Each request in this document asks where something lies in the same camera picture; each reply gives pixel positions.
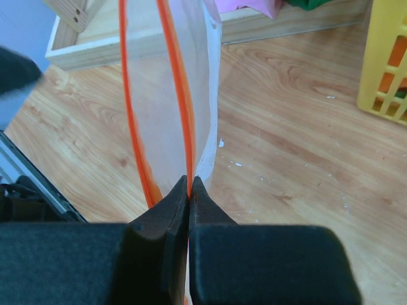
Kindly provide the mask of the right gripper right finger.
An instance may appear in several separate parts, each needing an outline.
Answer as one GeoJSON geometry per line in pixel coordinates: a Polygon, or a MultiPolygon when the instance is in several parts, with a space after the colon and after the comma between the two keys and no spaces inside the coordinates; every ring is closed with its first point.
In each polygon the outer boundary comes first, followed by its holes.
{"type": "Polygon", "coordinates": [[[344,246],[310,225],[236,223],[193,181],[189,224],[194,304],[361,304],[344,246]]]}

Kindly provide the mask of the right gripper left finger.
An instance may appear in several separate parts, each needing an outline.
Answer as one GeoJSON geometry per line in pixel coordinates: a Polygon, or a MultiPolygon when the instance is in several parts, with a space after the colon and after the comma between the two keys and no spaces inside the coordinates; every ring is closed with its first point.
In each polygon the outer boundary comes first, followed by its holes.
{"type": "Polygon", "coordinates": [[[1,222],[1,303],[182,304],[185,189],[130,223],[1,222]]]}

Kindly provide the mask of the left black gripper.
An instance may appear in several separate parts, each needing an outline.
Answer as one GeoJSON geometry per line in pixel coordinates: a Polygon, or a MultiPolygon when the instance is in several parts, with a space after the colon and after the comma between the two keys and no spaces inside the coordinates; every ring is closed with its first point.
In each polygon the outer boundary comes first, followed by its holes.
{"type": "Polygon", "coordinates": [[[43,73],[30,58],[1,47],[1,95],[36,85],[43,73]]]}

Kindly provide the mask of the clear zip top bag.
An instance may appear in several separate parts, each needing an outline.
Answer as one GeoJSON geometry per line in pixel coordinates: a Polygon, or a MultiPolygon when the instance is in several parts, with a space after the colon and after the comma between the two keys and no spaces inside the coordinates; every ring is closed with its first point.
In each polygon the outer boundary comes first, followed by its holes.
{"type": "Polygon", "coordinates": [[[182,176],[210,186],[217,151],[221,45],[180,44],[172,19],[174,1],[155,1],[167,51],[138,57],[128,38],[120,1],[120,51],[130,138],[148,207],[157,204],[182,176]]]}

